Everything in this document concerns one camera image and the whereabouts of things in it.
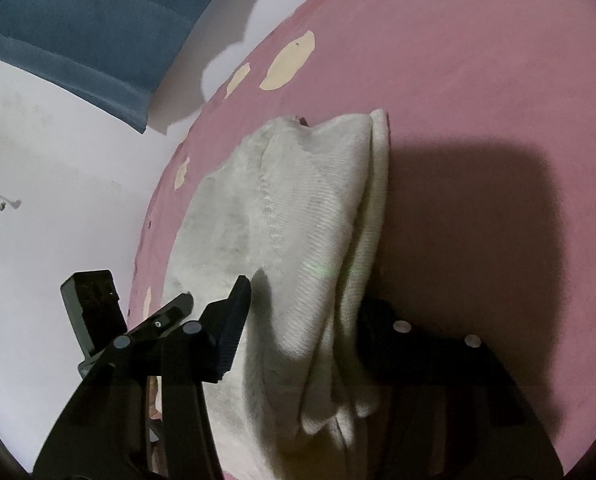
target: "pink bedsheet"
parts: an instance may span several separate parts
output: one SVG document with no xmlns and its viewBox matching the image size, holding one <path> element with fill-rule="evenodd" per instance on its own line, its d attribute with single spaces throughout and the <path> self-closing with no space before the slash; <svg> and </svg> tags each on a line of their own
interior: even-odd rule
<svg viewBox="0 0 596 480">
<path fill-rule="evenodd" d="M 308 30 L 303 67 L 260 89 Z M 569 470 L 596 437 L 595 1 L 308 0 L 246 62 L 153 195 L 129 324 L 145 304 L 159 308 L 193 192 L 245 135 L 286 114 L 317 124 L 384 108 L 391 169 L 375 290 L 406 319 L 480 335 Z"/>
</svg>

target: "wall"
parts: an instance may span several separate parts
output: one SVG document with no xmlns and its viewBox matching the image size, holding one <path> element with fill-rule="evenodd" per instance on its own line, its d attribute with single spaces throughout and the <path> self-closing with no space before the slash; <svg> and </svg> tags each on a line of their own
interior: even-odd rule
<svg viewBox="0 0 596 480">
<path fill-rule="evenodd" d="M 0 62 L 0 437 L 31 470 L 79 382 L 60 284 L 111 269 L 126 308 L 151 192 L 200 106 L 304 0 L 214 0 L 156 92 L 140 136 Z"/>
</svg>

